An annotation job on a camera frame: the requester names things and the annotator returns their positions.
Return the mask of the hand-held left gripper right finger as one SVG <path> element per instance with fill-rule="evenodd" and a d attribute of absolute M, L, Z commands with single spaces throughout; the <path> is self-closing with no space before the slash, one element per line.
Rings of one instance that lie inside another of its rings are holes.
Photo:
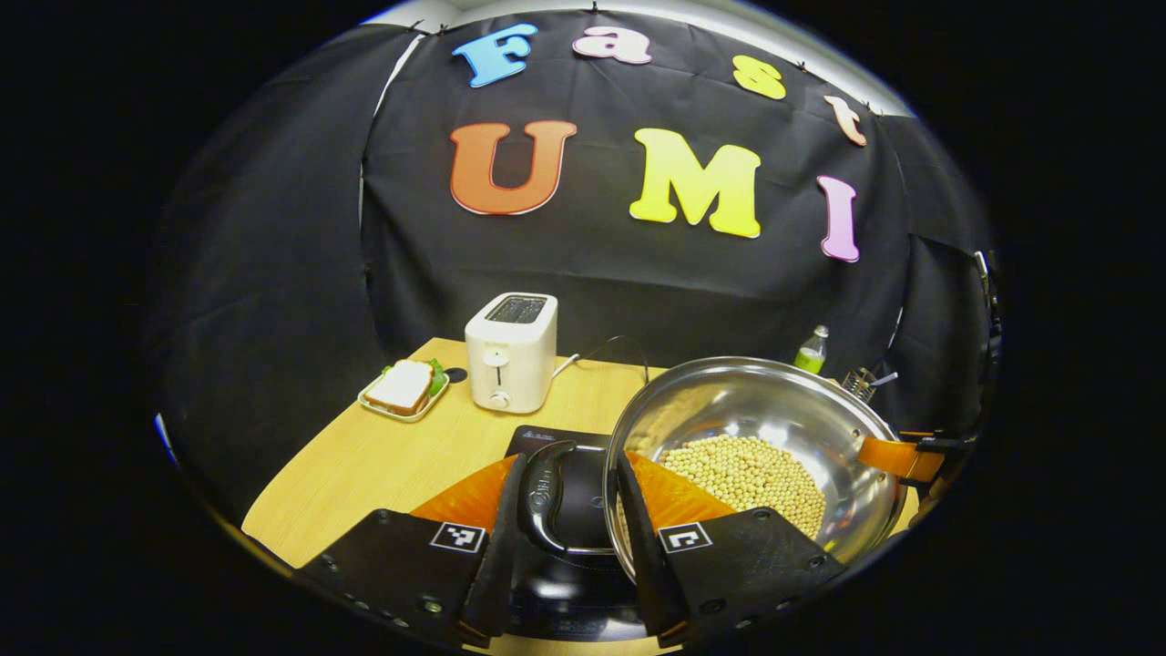
<path fill-rule="evenodd" d="M 662 648 L 696 649 L 757 630 L 821 595 L 847 571 L 770 507 L 654 530 L 625 453 L 616 456 L 616 491 L 641 618 Z"/>

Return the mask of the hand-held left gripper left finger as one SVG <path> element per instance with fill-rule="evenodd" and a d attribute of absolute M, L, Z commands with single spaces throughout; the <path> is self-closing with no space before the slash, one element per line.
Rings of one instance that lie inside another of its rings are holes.
<path fill-rule="evenodd" d="M 506 630 L 522 473 L 510 457 L 492 530 L 375 509 L 296 570 L 298 584 L 431 646 L 486 648 Z"/>

